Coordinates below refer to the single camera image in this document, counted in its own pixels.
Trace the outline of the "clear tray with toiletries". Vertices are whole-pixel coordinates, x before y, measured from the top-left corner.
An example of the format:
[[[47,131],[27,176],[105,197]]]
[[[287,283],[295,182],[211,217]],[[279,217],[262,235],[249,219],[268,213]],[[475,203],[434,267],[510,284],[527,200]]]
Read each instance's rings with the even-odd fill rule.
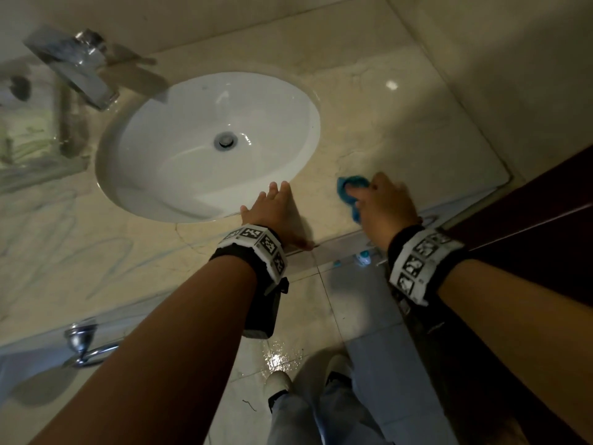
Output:
[[[0,194],[84,172],[83,106],[46,66],[0,63]]]

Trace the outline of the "dark wooden door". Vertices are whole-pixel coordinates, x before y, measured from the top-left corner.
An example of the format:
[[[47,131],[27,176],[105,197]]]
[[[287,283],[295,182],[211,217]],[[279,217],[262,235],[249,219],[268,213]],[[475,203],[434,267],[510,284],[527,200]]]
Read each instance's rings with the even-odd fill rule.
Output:
[[[593,145],[448,234],[473,257],[593,307]],[[587,445],[450,309],[391,291],[459,445]]]

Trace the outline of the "black marker wristband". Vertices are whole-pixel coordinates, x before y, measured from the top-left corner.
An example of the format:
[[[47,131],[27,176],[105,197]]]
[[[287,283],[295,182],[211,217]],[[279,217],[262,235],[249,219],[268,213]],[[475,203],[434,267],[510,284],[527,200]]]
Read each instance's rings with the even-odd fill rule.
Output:
[[[229,232],[209,260],[221,256],[235,256],[252,267],[258,280],[257,295],[268,296],[286,280],[287,258],[280,240],[270,228],[247,224]]]
[[[418,306],[427,307],[451,270],[467,258],[466,246],[421,225],[397,233],[387,249],[389,283]]]

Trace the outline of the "blue cleaning cloth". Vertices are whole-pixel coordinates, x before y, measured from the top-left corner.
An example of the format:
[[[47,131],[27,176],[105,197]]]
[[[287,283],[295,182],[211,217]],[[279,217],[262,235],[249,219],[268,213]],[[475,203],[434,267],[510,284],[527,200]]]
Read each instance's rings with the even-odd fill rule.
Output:
[[[352,220],[356,224],[360,224],[360,211],[356,207],[357,198],[350,196],[347,193],[346,188],[367,188],[369,185],[369,180],[362,176],[339,177],[337,179],[337,195],[351,210]]]

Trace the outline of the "person's right hand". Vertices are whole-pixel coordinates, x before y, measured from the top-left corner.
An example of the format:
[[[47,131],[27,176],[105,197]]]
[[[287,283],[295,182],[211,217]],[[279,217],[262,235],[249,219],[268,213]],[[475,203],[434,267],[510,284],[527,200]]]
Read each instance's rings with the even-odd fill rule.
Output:
[[[392,182],[384,172],[377,172],[371,182],[376,190],[356,202],[360,224],[375,246],[387,251],[395,236],[407,227],[422,224],[408,189],[401,182]]]

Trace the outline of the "white shoe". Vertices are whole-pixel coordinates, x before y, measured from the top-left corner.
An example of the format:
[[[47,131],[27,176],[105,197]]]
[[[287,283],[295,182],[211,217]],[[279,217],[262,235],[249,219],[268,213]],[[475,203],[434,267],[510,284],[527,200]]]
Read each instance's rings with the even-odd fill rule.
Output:
[[[263,386],[263,397],[265,398],[270,412],[276,401],[292,392],[292,380],[284,371],[276,370],[266,379]]]
[[[344,354],[336,354],[330,358],[326,368],[325,386],[333,381],[338,381],[345,387],[352,389],[353,364],[351,359]]]

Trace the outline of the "white oval sink basin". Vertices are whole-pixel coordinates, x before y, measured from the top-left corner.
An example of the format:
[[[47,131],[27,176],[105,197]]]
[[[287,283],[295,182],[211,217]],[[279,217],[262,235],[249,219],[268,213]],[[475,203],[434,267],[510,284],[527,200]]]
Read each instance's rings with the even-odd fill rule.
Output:
[[[214,137],[233,132],[236,147]],[[95,173],[103,193],[158,222],[238,213],[272,181],[291,181],[313,156],[320,113],[297,86],[266,74],[221,72],[177,83],[121,110],[103,133]]]

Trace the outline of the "person's left hand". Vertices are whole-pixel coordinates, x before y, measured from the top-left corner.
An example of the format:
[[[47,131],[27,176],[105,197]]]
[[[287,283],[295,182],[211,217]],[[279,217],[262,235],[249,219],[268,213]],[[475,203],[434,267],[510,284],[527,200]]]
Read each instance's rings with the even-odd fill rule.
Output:
[[[279,185],[277,200],[278,204],[271,203],[268,201],[268,192],[260,192],[254,202],[255,218],[241,219],[242,224],[266,227],[276,233],[283,248],[296,248],[293,246],[293,231],[297,230],[297,228],[290,220],[290,204],[293,196],[291,186],[287,181],[282,181]]]

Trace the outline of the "person's right forearm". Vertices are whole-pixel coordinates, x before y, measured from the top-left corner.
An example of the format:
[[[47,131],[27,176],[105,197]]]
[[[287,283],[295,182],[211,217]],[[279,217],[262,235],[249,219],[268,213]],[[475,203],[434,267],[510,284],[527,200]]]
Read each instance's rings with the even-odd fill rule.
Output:
[[[593,307],[477,260],[439,298],[542,403],[593,445]]]

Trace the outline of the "person's left forearm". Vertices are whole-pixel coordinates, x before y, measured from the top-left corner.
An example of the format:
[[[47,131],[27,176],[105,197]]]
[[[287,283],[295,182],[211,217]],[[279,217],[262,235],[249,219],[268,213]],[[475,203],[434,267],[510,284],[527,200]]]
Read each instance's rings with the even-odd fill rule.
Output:
[[[123,341],[30,445],[202,445],[257,286],[234,256],[199,269]]]

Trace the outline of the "chrome faucet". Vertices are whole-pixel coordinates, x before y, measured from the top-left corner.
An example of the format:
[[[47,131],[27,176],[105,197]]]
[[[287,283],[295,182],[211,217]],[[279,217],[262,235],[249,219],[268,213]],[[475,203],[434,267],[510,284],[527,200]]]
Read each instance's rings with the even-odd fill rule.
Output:
[[[41,26],[23,44],[94,109],[105,111],[118,98],[118,91],[99,75],[107,62],[106,41],[99,33],[85,29],[69,36]]]

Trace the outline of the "light blue jeans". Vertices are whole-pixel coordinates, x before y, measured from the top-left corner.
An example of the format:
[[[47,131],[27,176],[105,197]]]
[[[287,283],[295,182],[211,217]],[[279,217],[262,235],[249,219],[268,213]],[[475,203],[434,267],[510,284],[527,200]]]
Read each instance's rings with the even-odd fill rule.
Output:
[[[323,387],[317,410],[292,391],[271,412],[266,445],[394,445],[369,410],[338,381]]]

